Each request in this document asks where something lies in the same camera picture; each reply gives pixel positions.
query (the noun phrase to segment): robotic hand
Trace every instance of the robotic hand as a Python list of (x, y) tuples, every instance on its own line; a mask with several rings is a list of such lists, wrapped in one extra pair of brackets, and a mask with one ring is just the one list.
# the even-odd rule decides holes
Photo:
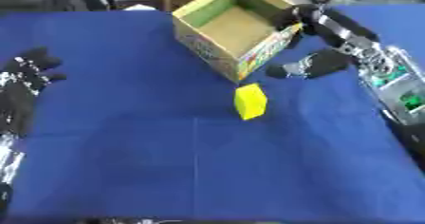
[(0, 70), (0, 218), (6, 214), (11, 183), (25, 155), (16, 150), (17, 142), (26, 136), (35, 101), (47, 85), (65, 79), (63, 74), (44, 72), (60, 64), (41, 47), (14, 57)]
[(382, 105), (382, 115), (395, 135), (425, 162), (425, 76), (407, 52), (383, 47), (376, 33), (334, 9), (294, 6), (283, 10), (274, 26), (281, 30), (296, 23), (302, 23), (306, 34), (322, 37), (332, 48), (296, 64), (271, 65), (267, 74), (312, 79), (354, 65), (362, 83)]

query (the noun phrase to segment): robotic arm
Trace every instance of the robotic arm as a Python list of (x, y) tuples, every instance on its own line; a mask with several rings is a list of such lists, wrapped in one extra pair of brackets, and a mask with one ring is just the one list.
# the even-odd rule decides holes
[(308, 35), (330, 45), (296, 64), (271, 65), (275, 78), (320, 77), (354, 65), (361, 82), (380, 102), (382, 115), (409, 150), (425, 156), (425, 75), (406, 51), (384, 47), (373, 31), (335, 11), (315, 5), (285, 9), (274, 26), (281, 30), (302, 23)]

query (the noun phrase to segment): yellow cube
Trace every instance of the yellow cube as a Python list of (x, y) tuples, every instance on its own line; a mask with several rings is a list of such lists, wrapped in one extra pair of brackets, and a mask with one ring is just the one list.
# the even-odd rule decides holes
[(244, 121), (262, 116), (267, 104), (268, 98), (258, 84), (239, 87), (234, 94), (234, 106)]

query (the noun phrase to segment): cardboard box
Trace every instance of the cardboard box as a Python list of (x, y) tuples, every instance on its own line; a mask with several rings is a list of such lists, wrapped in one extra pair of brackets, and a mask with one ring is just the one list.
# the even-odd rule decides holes
[(176, 39), (235, 83), (284, 49), (300, 26), (276, 31), (286, 0), (194, 0), (173, 12)]

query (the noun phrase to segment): blue table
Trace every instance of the blue table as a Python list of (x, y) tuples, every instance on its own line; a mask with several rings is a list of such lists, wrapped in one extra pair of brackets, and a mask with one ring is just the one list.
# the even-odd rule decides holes
[[(424, 6), (343, 7), (425, 61)], [(69, 79), (42, 95), (15, 180), (15, 223), (86, 216), (425, 221), (425, 177), (354, 70), (314, 81), (255, 72), (268, 112), (241, 121), (235, 85), (156, 11), (16, 14), (0, 59), (36, 46)], [(271, 63), (324, 47), (309, 38)]]

